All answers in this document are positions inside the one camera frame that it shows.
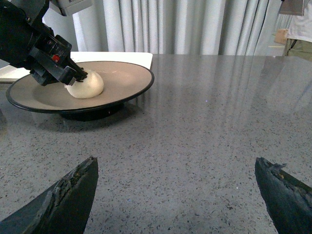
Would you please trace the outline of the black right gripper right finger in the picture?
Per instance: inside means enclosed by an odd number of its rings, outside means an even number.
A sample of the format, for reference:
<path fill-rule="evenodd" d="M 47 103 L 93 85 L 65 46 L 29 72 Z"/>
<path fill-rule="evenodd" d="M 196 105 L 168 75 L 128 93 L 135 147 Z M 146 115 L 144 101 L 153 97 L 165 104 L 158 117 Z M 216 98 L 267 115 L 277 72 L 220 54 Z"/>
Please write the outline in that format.
<path fill-rule="evenodd" d="M 255 161 L 255 176 L 267 212 L 279 234 L 312 232 L 312 188 L 263 157 Z"/>

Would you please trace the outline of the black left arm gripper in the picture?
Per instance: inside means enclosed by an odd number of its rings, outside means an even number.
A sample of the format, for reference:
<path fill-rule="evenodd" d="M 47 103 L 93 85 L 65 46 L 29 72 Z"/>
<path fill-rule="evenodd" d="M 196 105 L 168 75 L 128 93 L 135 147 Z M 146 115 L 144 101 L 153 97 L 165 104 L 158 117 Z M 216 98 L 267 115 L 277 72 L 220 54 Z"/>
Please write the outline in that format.
<path fill-rule="evenodd" d="M 48 8 L 47 0 L 0 2 L 0 58 L 29 70 L 42 86 L 71 86 L 88 73 L 70 58 L 71 44 L 42 22 Z"/>

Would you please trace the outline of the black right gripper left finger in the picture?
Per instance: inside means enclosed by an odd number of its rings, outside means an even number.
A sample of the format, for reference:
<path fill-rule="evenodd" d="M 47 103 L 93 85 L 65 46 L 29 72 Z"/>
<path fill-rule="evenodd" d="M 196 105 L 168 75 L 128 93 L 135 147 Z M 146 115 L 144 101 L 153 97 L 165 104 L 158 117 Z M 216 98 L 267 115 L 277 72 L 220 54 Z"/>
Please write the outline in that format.
<path fill-rule="evenodd" d="M 2 234 L 82 234 L 98 182 L 89 157 L 28 204 L 0 222 Z"/>

